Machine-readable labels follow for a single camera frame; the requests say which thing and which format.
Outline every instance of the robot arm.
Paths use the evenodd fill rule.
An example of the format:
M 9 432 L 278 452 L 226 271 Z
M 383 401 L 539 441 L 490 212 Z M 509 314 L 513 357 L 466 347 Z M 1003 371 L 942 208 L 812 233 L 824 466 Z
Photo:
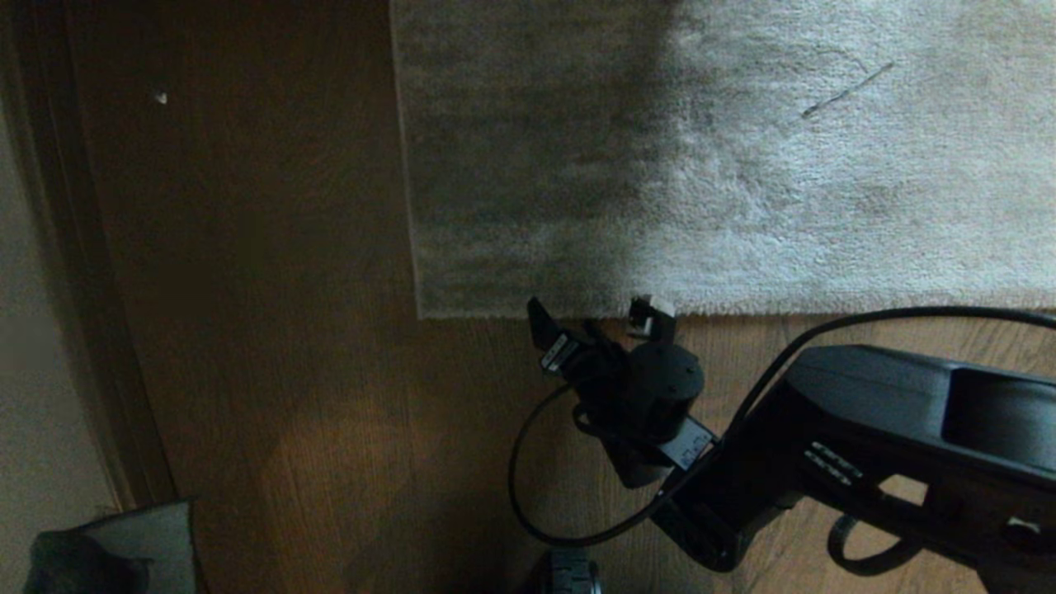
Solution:
M 667 475 L 661 493 L 677 493 L 652 520 L 705 568 L 732 571 L 806 496 L 846 515 L 829 553 L 852 573 L 927 549 L 976 569 L 992 592 L 1056 592 L 1053 380 L 872 347 L 808 349 L 715 440 L 689 415 L 703 372 L 674 345 L 671 312 L 636 300 L 633 326 L 648 340 L 629 353 L 592 327 L 561 329 L 535 300 L 529 314 L 542 366 L 580 396 L 577 425 L 628 488 Z M 926 484 L 923 503 L 884 493 L 893 475 Z M 857 520 L 901 540 L 847 559 Z

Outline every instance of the label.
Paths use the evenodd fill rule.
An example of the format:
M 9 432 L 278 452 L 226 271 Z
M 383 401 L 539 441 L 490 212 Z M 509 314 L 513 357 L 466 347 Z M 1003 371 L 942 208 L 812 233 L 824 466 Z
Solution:
M 579 342 L 569 340 L 568 335 L 562 333 L 562 335 L 553 341 L 553 346 L 550 347 L 550 350 L 543 355 L 539 365 L 551 373 L 559 373 L 561 366 L 569 356 L 571 356 L 572 353 L 576 352 L 579 347 Z
M 852 481 L 863 477 L 862 470 L 859 470 L 856 466 L 823 443 L 811 443 L 810 449 L 804 451 L 803 454 L 844 486 L 851 486 Z

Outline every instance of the black cable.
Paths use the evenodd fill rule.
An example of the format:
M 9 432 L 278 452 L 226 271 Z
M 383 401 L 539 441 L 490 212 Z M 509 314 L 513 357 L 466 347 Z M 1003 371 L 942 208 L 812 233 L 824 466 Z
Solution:
M 703 468 L 703 466 L 697 464 L 694 467 L 691 467 L 686 471 L 686 474 L 675 485 L 672 486 L 671 489 L 668 489 L 666 493 L 657 494 L 657 497 L 655 497 L 653 501 L 648 503 L 648 505 L 642 507 L 627 519 L 623 520 L 622 522 L 616 524 L 615 526 L 608 530 L 602 531 L 598 534 L 579 538 L 553 536 L 551 534 L 543 532 L 542 530 L 536 527 L 535 524 L 531 523 L 531 520 L 529 520 L 527 516 L 525 516 L 524 511 L 521 508 L 521 503 L 517 501 L 516 480 L 515 480 L 517 471 L 517 458 L 521 453 L 521 444 L 524 442 L 525 435 L 528 434 L 528 429 L 531 427 L 531 424 L 535 421 L 535 417 L 539 416 L 539 414 L 543 412 L 543 410 L 546 409 L 546 407 L 553 404 L 554 401 L 557 401 L 563 394 L 567 393 L 570 389 L 572 389 L 572 385 L 565 384 L 564 386 L 558 388 L 553 392 L 550 392 L 550 395 L 546 396 L 545 398 L 543 398 L 543 402 L 535 405 L 535 409 L 531 411 L 531 414 L 529 414 L 528 419 L 525 420 L 524 425 L 521 426 L 521 431 L 517 433 L 517 439 L 514 440 L 513 442 L 513 451 L 510 452 L 510 464 L 506 476 L 507 478 L 506 487 L 507 490 L 509 491 L 510 506 L 513 508 L 513 515 L 517 517 L 517 520 L 521 522 L 521 525 L 524 526 L 526 531 L 528 531 L 528 534 L 545 542 L 546 544 L 549 544 L 550 546 L 577 549 L 583 546 L 592 546 L 595 544 L 600 544 L 602 542 L 605 542 L 606 540 L 616 538 L 617 536 L 620 536 L 621 534 L 627 532 L 628 530 L 647 520 L 649 516 L 656 513 L 656 511 L 659 509 L 664 503 L 667 503 L 667 501 L 676 493 L 678 493 L 678 489 L 682 488 L 682 486 L 689 483 L 689 480 L 692 479 L 697 472 L 699 472 Z
M 890 319 L 904 319 L 904 318 L 917 318 L 917 317 L 965 317 L 965 318 L 983 318 L 983 319 L 999 319 L 1005 321 L 1015 321 L 1020 323 L 1026 323 L 1031 326 L 1039 326 L 1042 328 L 1048 328 L 1050 330 L 1056 330 L 1056 318 L 1052 316 L 1046 316 L 1044 314 L 1035 314 L 1030 312 L 1020 312 L 1016 310 L 1003 310 L 999 308 L 975 308 L 966 305 L 937 305 L 937 307 L 923 307 L 923 308 L 899 308 L 893 310 L 880 310 L 876 312 L 869 312 L 866 314 L 856 314 L 832 321 L 828 321 L 821 326 L 816 326 L 799 336 L 797 336 L 788 347 L 785 348 L 777 355 L 777 357 L 770 364 L 770 367 L 759 376 L 759 379 L 752 387 L 752 390 L 744 397 L 744 401 L 740 404 L 737 409 L 736 414 L 734 414 L 733 421 L 730 423 L 729 429 L 727 429 L 725 435 L 716 443 L 716 448 L 721 448 L 727 442 L 730 435 L 734 434 L 740 428 L 740 425 L 748 417 L 749 411 L 752 409 L 752 405 L 755 401 L 759 398 L 762 391 L 770 385 L 777 372 L 781 370 L 786 363 L 792 355 L 799 351 L 807 342 L 816 338 L 817 336 L 831 332 L 833 330 L 838 330 L 842 328 L 847 328 L 850 326 L 857 326 L 862 323 L 869 323 L 874 321 L 884 321 Z M 521 452 L 521 444 L 524 442 L 525 435 L 528 434 L 528 429 L 531 424 L 535 421 L 543 410 L 551 405 L 554 401 L 561 397 L 563 394 L 572 389 L 571 384 L 565 384 L 564 386 L 558 388 L 551 392 L 547 397 L 543 398 L 543 402 L 535 406 L 535 409 L 531 411 L 528 419 L 525 420 L 524 425 L 521 426 L 521 431 L 517 433 L 516 440 L 513 442 L 513 450 L 510 452 L 510 464 L 507 474 L 507 489 L 510 496 L 510 505 L 513 508 L 513 514 L 516 516 L 517 521 L 528 532 L 528 534 L 538 538 L 539 540 L 549 544 L 551 546 L 564 546 L 564 547 L 582 547 L 582 546 L 592 546 L 595 544 L 600 544 L 606 540 L 610 540 L 620 536 L 621 534 L 627 532 L 628 530 L 647 520 L 657 509 L 662 507 L 667 503 L 672 497 L 678 493 L 683 486 L 689 484 L 689 482 L 704 468 L 701 464 L 702 459 L 697 459 L 693 465 L 686 469 L 685 474 L 679 477 L 674 484 L 666 491 L 659 491 L 657 496 L 653 498 L 653 501 L 648 505 L 642 507 L 634 515 L 623 520 L 622 522 L 616 524 L 615 526 L 602 531 L 600 533 L 584 536 L 584 537 L 560 537 L 547 534 L 536 527 L 531 521 L 525 516 L 524 511 L 521 509 L 521 504 L 517 502 L 515 478 L 516 478 L 516 467 L 517 467 L 517 457 Z

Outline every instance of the white rug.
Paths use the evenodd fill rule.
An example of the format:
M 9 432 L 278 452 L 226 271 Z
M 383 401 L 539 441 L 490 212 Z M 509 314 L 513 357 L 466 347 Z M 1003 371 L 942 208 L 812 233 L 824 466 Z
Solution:
M 394 0 L 419 313 L 1054 307 L 1054 12 Z

